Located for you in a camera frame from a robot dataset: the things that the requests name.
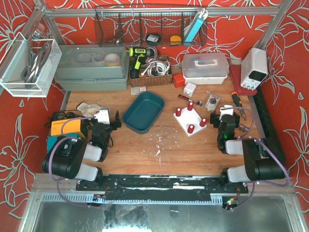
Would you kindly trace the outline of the red spool spring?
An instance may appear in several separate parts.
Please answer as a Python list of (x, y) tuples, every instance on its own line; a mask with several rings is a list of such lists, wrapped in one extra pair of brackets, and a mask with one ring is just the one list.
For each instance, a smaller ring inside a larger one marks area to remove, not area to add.
[(199, 126), (203, 128), (203, 127), (206, 126), (206, 123), (207, 123), (207, 120), (205, 118), (202, 118), (201, 121), (200, 121)]

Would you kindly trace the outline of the plastic bag with parts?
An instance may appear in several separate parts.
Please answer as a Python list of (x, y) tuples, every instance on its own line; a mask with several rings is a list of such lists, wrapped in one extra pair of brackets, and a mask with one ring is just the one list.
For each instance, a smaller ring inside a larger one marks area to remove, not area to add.
[(209, 98), (205, 104), (205, 108), (207, 109), (207, 111), (213, 112), (216, 109), (219, 101), (223, 100), (223, 98), (220, 96), (214, 95), (209, 91), (207, 91), (207, 93), (209, 93)]

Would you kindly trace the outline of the red handled ratchet wrench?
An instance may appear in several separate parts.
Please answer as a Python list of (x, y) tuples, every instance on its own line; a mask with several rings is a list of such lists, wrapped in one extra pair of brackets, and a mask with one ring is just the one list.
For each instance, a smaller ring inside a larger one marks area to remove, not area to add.
[(181, 94), (179, 94), (178, 97), (180, 99), (185, 100), (185, 101), (190, 101), (190, 102), (196, 104), (197, 106), (202, 106), (202, 104), (203, 104), (202, 101), (194, 101), (194, 100), (190, 99), (189, 97), (186, 97), (186, 96), (181, 95)]

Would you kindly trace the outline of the small red spring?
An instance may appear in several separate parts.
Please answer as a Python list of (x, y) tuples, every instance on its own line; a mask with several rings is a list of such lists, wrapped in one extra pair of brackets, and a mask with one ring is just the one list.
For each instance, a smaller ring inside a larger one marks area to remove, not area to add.
[(187, 106), (187, 110), (188, 111), (192, 111), (193, 110), (193, 107), (194, 107), (194, 103), (193, 102), (189, 102), (188, 106)]

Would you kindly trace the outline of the large red spring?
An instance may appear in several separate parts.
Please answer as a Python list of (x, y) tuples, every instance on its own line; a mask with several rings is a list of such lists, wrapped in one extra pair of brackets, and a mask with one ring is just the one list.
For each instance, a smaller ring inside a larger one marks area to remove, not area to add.
[(176, 112), (175, 112), (175, 116), (176, 116), (176, 117), (180, 117), (180, 116), (181, 116), (181, 113), (182, 113), (181, 108), (178, 108), (178, 109), (176, 110)]

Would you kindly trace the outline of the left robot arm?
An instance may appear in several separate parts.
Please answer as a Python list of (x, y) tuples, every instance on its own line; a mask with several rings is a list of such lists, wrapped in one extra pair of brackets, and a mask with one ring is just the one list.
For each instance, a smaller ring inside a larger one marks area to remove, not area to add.
[[(68, 136), (65, 127), (71, 122), (92, 123), (91, 139)], [(111, 133), (122, 126), (119, 112), (116, 111), (110, 121), (109, 110), (101, 109), (91, 117), (75, 117), (61, 121), (60, 135), (51, 147), (42, 163), (42, 171), (48, 173), (54, 181), (63, 179), (81, 179), (95, 181), (99, 168), (83, 163), (83, 160), (103, 162), (108, 148), (113, 147)]]

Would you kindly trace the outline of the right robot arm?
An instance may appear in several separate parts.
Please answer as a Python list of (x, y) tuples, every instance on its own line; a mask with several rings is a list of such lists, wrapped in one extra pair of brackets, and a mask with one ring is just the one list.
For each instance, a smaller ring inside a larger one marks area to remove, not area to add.
[(264, 140), (254, 138), (238, 139), (235, 129), (239, 126), (240, 116), (222, 111), (212, 112), (210, 123), (218, 129), (217, 147), (223, 154), (241, 155), (244, 164), (222, 170), (221, 175), (227, 183), (269, 181), (284, 179), (287, 171), (275, 156), (275, 147), (268, 148)]

